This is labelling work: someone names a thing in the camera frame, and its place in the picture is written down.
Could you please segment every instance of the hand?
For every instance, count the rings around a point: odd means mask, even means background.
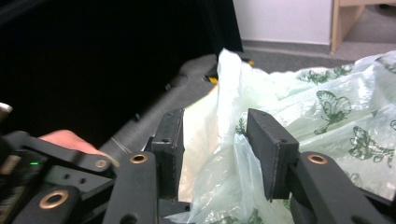
[[[60,147],[74,149],[88,154],[104,155],[102,151],[97,150],[93,145],[89,144],[82,138],[78,137],[75,133],[68,130],[60,130],[53,133],[48,133],[39,138]]]

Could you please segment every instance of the white wall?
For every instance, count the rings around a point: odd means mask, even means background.
[[[233,0],[242,40],[330,45],[332,0]]]

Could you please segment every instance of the plastic bag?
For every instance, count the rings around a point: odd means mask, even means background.
[[[393,197],[396,51],[269,75],[224,49],[218,73],[219,88],[185,110],[179,199],[192,207],[184,221],[292,223],[288,201],[269,203],[257,191],[260,165],[241,138],[248,108],[272,114],[300,151],[334,158],[355,185]]]

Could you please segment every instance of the brass screw insert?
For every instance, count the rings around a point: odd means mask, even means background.
[[[131,157],[130,161],[132,163],[138,164],[138,163],[143,163],[148,159],[148,157],[146,155],[143,154],[139,154],[139,155],[135,155],[133,157]]]
[[[54,208],[64,203],[68,197],[69,197],[69,193],[67,190],[65,189],[55,190],[47,194],[43,199],[41,199],[39,206],[42,209]]]
[[[327,159],[326,158],[324,158],[322,156],[319,156],[319,155],[316,155],[316,154],[309,155],[308,159],[310,161],[312,161],[313,163],[320,164],[320,165],[323,165],[323,164],[327,163]]]
[[[95,162],[95,166],[97,168],[103,168],[107,165],[107,162],[105,160],[98,160]]]

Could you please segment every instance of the yellow object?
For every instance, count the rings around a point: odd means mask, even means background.
[[[215,77],[210,77],[210,78],[209,78],[209,81],[210,81],[211,83],[215,83],[215,84],[218,84],[218,83],[219,83],[218,79],[215,78]]]

